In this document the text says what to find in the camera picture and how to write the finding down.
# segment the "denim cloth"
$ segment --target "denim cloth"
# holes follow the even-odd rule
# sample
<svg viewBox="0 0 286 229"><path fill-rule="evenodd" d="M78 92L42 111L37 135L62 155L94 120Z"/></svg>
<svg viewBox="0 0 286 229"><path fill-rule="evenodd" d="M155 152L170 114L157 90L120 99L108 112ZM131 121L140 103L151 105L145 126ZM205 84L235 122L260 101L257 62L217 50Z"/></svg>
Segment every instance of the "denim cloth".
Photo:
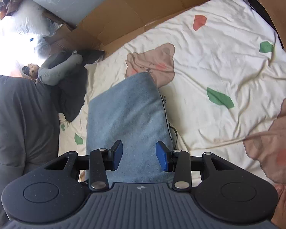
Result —
<svg viewBox="0 0 286 229"><path fill-rule="evenodd" d="M86 151L110 149L123 142L116 171L106 171L109 184L171 183L173 173L161 170L156 143L173 150L164 104L153 78L143 72L118 83L89 103Z"/></svg>

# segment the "green patch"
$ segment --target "green patch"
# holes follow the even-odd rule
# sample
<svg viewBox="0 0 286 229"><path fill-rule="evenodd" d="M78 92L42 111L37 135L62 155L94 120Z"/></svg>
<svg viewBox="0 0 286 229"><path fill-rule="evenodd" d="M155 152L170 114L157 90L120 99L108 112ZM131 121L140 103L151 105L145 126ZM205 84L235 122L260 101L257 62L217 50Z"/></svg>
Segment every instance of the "green patch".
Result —
<svg viewBox="0 0 286 229"><path fill-rule="evenodd" d="M84 144L83 139L80 136L78 136L77 134L75 134L74 140L75 140L75 143L78 144L78 145L83 145Z"/></svg>
<svg viewBox="0 0 286 229"><path fill-rule="evenodd" d="M208 94L209 100L217 105L224 105L226 108L230 109L234 107L234 103L231 98L223 93L217 92L213 89L207 88L206 92Z"/></svg>
<svg viewBox="0 0 286 229"><path fill-rule="evenodd" d="M271 45L268 41L264 41L260 44L259 52L268 53L273 51L273 45Z"/></svg>

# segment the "bed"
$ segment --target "bed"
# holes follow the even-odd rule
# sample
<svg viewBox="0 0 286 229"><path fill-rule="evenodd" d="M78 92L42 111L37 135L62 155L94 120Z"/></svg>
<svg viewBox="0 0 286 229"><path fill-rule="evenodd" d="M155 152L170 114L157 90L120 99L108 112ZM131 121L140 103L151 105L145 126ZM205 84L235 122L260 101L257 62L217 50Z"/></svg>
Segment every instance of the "bed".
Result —
<svg viewBox="0 0 286 229"><path fill-rule="evenodd" d="M149 72L178 132L177 148L192 156L211 151L271 183L286 183L286 53L243 0L194 7L87 69L80 114L72 123L61 117L60 154L86 154L91 99ZM200 181L193 172L192 184Z"/></svg>

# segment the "silver screw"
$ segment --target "silver screw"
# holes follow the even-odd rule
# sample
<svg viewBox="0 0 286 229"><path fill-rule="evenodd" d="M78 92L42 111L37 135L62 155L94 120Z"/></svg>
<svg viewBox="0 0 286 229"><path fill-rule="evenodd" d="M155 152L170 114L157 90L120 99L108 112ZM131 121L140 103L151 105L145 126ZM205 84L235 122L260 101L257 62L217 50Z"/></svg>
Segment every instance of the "silver screw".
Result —
<svg viewBox="0 0 286 229"><path fill-rule="evenodd" d="M91 187L94 189L102 189L106 187L106 183L101 182L101 181L97 181L91 184Z"/></svg>
<svg viewBox="0 0 286 229"><path fill-rule="evenodd" d="M190 185L187 183L187 182L184 182L184 181L179 181L179 182L176 182L175 183L175 187L177 189L186 189L188 188Z"/></svg>

